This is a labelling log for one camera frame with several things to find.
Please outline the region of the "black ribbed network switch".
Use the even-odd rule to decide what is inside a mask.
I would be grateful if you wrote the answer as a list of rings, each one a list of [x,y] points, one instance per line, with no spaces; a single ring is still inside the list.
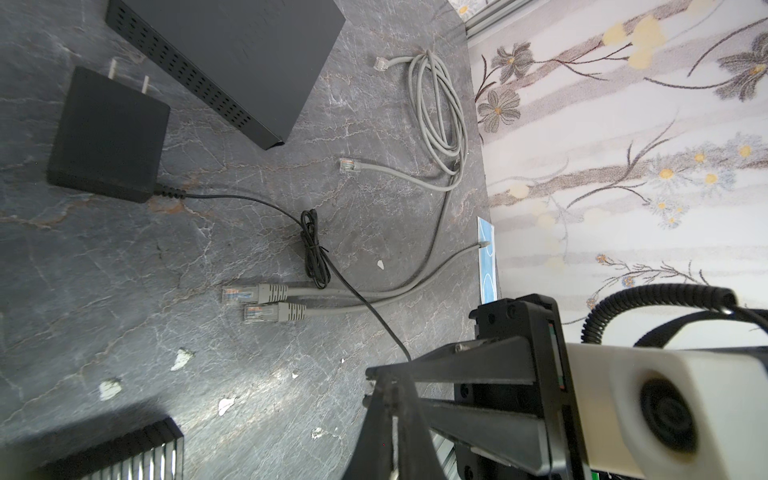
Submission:
[[[37,469],[39,479],[160,480],[184,477],[185,438],[166,417]]]

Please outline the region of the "black power adapter with cable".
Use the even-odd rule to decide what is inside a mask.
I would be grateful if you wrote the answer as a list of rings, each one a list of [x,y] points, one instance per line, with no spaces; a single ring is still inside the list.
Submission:
[[[252,202],[284,215],[300,228],[307,277],[317,292],[328,289],[335,275],[349,293],[369,310],[400,348],[412,357],[373,304],[356,290],[330,259],[319,237],[315,209],[296,217],[283,208],[256,197],[213,193],[187,193],[158,182],[159,163],[170,107],[146,93],[116,82],[86,67],[74,69],[58,124],[46,179],[50,185],[103,197],[147,203],[153,197]]]

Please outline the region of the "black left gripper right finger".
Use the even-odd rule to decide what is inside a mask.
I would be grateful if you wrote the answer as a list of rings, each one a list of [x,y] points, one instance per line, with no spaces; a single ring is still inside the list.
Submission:
[[[529,344],[522,338],[449,344],[409,362],[371,367],[366,374],[375,383],[385,374],[407,374],[415,386],[423,382],[534,382]],[[540,420],[536,417],[456,401],[419,399],[430,432],[469,446],[473,452],[506,466],[539,473]]]

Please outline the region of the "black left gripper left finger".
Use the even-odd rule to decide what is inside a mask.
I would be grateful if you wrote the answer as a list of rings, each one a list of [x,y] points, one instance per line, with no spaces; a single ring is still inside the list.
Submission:
[[[444,479],[415,383],[407,374],[380,377],[344,479]]]

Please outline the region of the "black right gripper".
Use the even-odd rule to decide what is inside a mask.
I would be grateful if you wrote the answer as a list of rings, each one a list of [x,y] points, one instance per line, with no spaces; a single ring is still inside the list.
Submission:
[[[524,414],[541,420],[549,447],[547,473],[528,473],[517,466],[456,445],[456,472],[461,479],[589,479],[583,429],[557,302],[530,294],[480,305],[469,313],[477,340],[522,338],[529,344],[531,384],[462,383],[454,399],[470,406]]]

